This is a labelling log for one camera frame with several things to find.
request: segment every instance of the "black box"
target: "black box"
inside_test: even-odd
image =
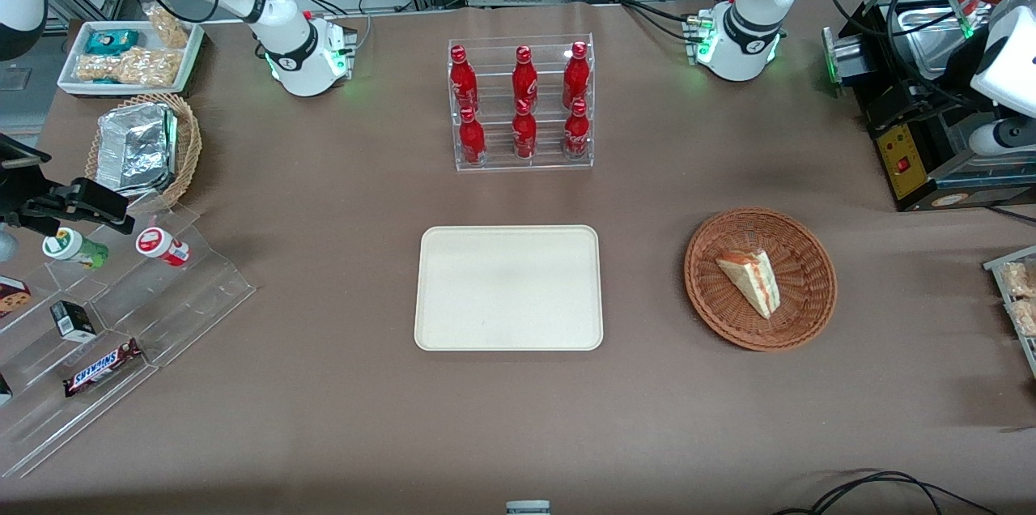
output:
[[[73,302],[58,301],[51,307],[51,316],[58,325],[62,339],[85,343],[96,337],[97,332],[90,324],[86,309]]]

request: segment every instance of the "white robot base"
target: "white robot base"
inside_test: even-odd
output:
[[[325,20],[311,20],[316,46],[299,64],[295,58],[266,53],[274,79],[295,95],[316,95],[352,77],[356,57],[356,34]]]
[[[684,21],[684,36],[693,39],[687,44],[687,60],[712,69],[723,80],[751,80],[776,57],[780,34],[770,39],[748,39],[742,47],[728,35],[723,22],[730,6],[729,2],[717,3],[714,8],[700,9],[698,17]]]

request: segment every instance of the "brown wicker basket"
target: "brown wicker basket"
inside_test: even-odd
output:
[[[194,178],[195,169],[198,167],[198,158],[201,154],[201,131],[198,127],[198,119],[191,112],[191,106],[177,94],[141,94],[134,95],[123,106],[141,105],[144,102],[165,102],[169,108],[176,113],[176,179],[166,191],[163,191],[162,198],[169,205],[179,200],[180,195],[186,193]],[[93,146],[90,146],[90,156],[86,160],[86,176],[93,179],[97,174],[97,149],[100,147],[100,131],[93,136]]]
[[[716,264],[725,250],[766,250],[780,306],[764,319]],[[838,285],[831,257],[803,224],[773,209],[745,207],[712,217],[684,258],[684,283],[694,308],[727,341],[756,351],[782,351],[815,338],[835,309]]]

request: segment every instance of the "yellow control panel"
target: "yellow control panel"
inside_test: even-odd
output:
[[[924,165],[921,165],[921,154],[918,154],[917,146],[914,146],[914,138],[906,124],[889,128],[875,143],[897,200],[924,185],[928,174],[924,171]]]

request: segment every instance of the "red bottle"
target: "red bottle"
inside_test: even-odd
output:
[[[536,119],[528,101],[515,101],[515,119],[511,120],[511,127],[515,136],[515,154],[520,160],[530,160],[536,153]]]
[[[467,61],[467,51],[463,46],[450,48],[450,84],[459,106],[470,106],[479,110],[479,84],[474,80],[474,68]]]
[[[515,64],[515,71],[511,75],[511,84],[515,90],[515,101],[528,101],[529,106],[535,108],[538,81],[536,68],[533,67],[533,50],[528,46],[518,46],[515,53],[518,62]]]
[[[569,161],[578,160],[586,153],[586,138],[589,135],[589,120],[586,119],[586,102],[575,98],[572,102],[572,116],[565,121],[563,150]]]
[[[572,44],[572,58],[565,67],[565,91],[562,94],[562,105],[572,109],[572,102],[586,95],[589,83],[589,64],[586,62],[586,44]]]
[[[486,164],[486,133],[470,106],[460,109],[460,146],[467,165]]]

